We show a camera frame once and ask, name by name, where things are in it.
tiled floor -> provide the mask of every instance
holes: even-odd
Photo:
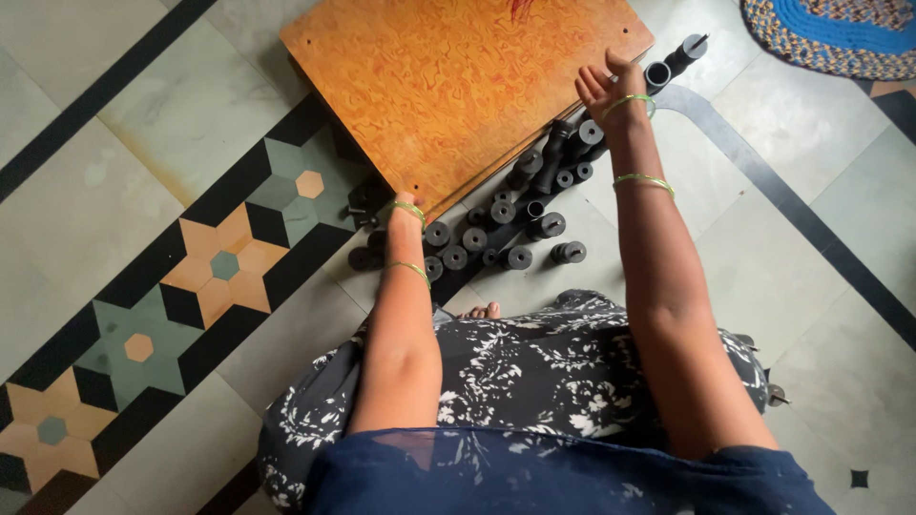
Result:
[[[0,166],[178,3],[3,3]],[[0,515],[197,512],[254,456],[266,406],[371,310],[378,274],[346,264],[367,233],[340,215],[367,171],[276,38],[314,3],[216,1],[0,203]],[[674,83],[916,312],[916,146],[853,82],[762,52],[731,0],[631,5],[657,39],[647,60],[711,33]],[[838,513],[910,513],[916,352],[690,119],[659,110],[653,127],[716,320],[755,338],[794,401],[765,416],[780,444]],[[549,206],[584,263],[528,244],[531,268],[487,270],[446,309],[518,314],[574,287],[623,301],[607,155],[595,168]]]

round doormat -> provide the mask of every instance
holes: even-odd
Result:
[[[754,38],[777,57],[832,75],[916,78],[909,0],[742,0]]]

bracelet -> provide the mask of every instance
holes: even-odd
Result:
[[[423,211],[421,211],[419,207],[413,205],[412,203],[406,203],[406,202],[404,202],[404,201],[391,201],[390,206],[391,206],[391,209],[392,209],[392,210],[394,210],[394,208],[396,208],[396,207],[400,207],[400,208],[404,208],[404,209],[406,209],[406,210],[408,210],[408,211],[414,213],[415,215],[417,215],[417,218],[419,218],[420,221],[423,222],[423,228],[420,229],[420,232],[421,232],[421,233],[425,233],[425,232],[426,232],[426,217],[423,216]]]
[[[404,265],[405,267],[410,268],[411,270],[420,274],[420,277],[422,277],[423,280],[426,281],[426,287],[429,288],[430,291],[432,291],[432,284],[430,283],[430,278],[426,277],[426,272],[424,272],[422,268],[418,267],[417,265],[414,265],[413,263],[405,263],[404,261],[394,261],[393,263],[388,263],[388,265],[385,268],[396,267],[397,265]]]
[[[661,186],[662,188],[668,190],[668,193],[671,194],[671,199],[674,200],[674,188],[670,184],[659,179],[658,177],[652,177],[651,175],[642,175],[639,173],[630,173],[629,175],[621,175],[620,177],[614,179],[614,190],[616,191],[617,185],[621,181],[626,181],[627,179],[645,179],[646,181],[652,181]]]
[[[605,109],[604,112],[601,113],[601,119],[604,120],[607,117],[607,114],[611,112],[611,109],[614,109],[615,107],[617,107],[618,105],[621,105],[622,103],[626,102],[627,100],[632,100],[634,98],[639,99],[639,100],[645,100],[646,102],[652,102],[652,110],[649,111],[649,120],[651,120],[652,116],[655,115],[655,99],[648,96],[647,94],[629,94],[621,99],[618,99],[616,102],[611,104],[610,107]]]

woman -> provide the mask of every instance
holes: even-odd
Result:
[[[606,61],[615,80],[583,67],[575,87],[608,134],[626,309],[571,290],[530,315],[500,319],[491,303],[434,327],[414,267],[423,222],[400,193],[367,327],[265,416],[259,464],[278,506],[831,513],[760,416],[759,363],[715,326],[641,70]]]

wooden board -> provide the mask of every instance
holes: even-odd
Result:
[[[624,0],[325,0],[280,38],[396,191],[431,218],[578,98],[578,67],[652,36]]]

